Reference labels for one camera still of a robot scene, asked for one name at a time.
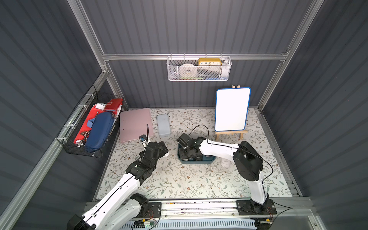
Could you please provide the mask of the teal storage box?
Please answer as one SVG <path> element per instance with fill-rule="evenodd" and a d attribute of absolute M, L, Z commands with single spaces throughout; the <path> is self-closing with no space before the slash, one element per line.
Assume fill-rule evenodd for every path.
<path fill-rule="evenodd" d="M 184 148 L 178 144 L 178 151 L 177 151 L 177 157 L 179 159 L 179 161 L 183 164 L 211 164 L 215 161 L 216 157 L 215 156 L 211 156 L 211 155 L 203 155 L 202 158 L 190 158 L 188 160 L 182 160 L 180 158 L 180 151 L 183 150 Z"/>

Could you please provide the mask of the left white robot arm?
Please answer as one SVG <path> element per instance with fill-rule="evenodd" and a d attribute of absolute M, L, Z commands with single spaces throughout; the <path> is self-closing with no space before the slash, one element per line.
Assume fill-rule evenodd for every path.
<path fill-rule="evenodd" d="M 67 223 L 68 230 L 118 230 L 131 219 L 144 215 L 148 199 L 135 192 L 148 179 L 157 161 L 168 153 L 163 141 L 149 142 L 141 158 L 131 163 L 115 187 L 82 216 L 74 215 Z"/>

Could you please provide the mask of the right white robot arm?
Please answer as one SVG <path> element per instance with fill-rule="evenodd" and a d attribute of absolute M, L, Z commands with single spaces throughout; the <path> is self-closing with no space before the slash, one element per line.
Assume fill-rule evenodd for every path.
<path fill-rule="evenodd" d="M 178 139 L 178 153 L 182 161 L 202 160 L 204 156 L 215 156 L 226 160 L 226 165 L 235 164 L 239 175 L 248 181 L 251 191 L 249 201 L 238 201 L 237 210 L 240 215 L 277 214 L 273 200 L 265 191 L 263 163 L 265 160 L 251 146 L 242 141 L 240 144 L 225 144 L 198 137 L 196 139 L 183 133 Z"/>

